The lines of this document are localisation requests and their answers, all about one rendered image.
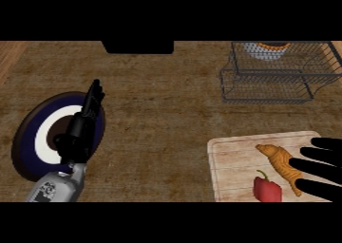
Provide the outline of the white cup with orange rim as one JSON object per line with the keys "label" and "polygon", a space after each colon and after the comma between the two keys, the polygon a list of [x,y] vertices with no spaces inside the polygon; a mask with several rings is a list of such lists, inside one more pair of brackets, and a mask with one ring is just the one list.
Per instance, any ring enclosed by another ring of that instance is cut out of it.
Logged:
{"label": "white cup with orange rim", "polygon": [[281,58],[286,50],[290,46],[289,43],[261,43],[249,42],[243,43],[243,50],[249,56],[261,61],[276,61]]}

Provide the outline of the red bell pepper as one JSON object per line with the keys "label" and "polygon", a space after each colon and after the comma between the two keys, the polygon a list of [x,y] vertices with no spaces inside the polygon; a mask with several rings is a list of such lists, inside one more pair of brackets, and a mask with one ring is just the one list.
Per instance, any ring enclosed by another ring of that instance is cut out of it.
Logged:
{"label": "red bell pepper", "polygon": [[270,181],[264,171],[258,170],[262,175],[253,179],[252,193],[261,202],[280,202],[281,201],[281,187]]}

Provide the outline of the pale wooden cutting board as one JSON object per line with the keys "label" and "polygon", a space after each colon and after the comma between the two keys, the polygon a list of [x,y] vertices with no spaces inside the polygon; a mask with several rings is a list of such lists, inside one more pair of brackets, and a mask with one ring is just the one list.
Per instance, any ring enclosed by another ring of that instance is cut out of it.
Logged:
{"label": "pale wooden cutting board", "polygon": [[326,202],[306,193],[296,196],[289,182],[277,174],[267,156],[256,150],[258,144],[281,146],[290,155],[305,159],[299,154],[302,147],[311,147],[309,140],[320,138],[315,131],[298,131],[212,139],[208,142],[208,156],[216,202],[256,202],[252,193],[253,179],[262,171],[270,181],[281,187],[283,202]]}

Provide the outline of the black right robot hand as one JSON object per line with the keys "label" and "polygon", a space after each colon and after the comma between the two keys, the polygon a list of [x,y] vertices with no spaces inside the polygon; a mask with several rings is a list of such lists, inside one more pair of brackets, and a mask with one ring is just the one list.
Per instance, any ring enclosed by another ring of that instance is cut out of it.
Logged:
{"label": "black right robot hand", "polygon": [[289,164],[333,184],[298,178],[296,188],[315,197],[342,203],[342,139],[312,138],[311,144],[312,147],[299,149],[305,159],[290,158]]}

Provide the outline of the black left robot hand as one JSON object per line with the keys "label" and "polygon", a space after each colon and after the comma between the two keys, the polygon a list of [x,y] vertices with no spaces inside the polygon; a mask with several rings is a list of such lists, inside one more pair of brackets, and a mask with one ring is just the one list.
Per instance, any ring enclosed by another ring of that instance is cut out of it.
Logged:
{"label": "black left robot hand", "polygon": [[96,123],[103,97],[100,80],[94,79],[81,111],[72,115],[66,132],[56,135],[53,139],[62,164],[85,163],[93,155]]}

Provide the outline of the black box appliance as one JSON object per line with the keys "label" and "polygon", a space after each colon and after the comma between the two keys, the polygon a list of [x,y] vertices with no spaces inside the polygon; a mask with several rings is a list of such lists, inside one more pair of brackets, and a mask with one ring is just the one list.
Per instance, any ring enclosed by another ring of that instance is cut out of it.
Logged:
{"label": "black box appliance", "polygon": [[107,53],[113,54],[171,54],[174,52],[172,41],[122,42],[101,41]]}

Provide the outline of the golden brown croissant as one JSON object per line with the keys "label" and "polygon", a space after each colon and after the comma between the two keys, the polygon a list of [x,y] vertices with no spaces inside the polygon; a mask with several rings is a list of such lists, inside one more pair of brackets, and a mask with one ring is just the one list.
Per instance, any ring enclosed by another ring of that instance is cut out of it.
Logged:
{"label": "golden brown croissant", "polygon": [[296,187],[296,180],[302,178],[302,172],[290,166],[289,160],[293,156],[281,146],[276,146],[273,144],[258,144],[255,148],[268,158],[271,167],[277,174],[289,182],[295,195],[301,196],[301,190]]}

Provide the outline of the blue and white round plate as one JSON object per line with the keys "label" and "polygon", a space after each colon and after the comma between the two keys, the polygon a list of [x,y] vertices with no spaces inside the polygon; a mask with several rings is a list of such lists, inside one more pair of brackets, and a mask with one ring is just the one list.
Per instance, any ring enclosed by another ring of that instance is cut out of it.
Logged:
{"label": "blue and white round plate", "polygon": [[53,138],[66,133],[72,115],[81,111],[85,93],[66,92],[45,99],[17,127],[11,148],[13,166],[23,178],[38,181],[48,172],[69,174],[60,163]]}

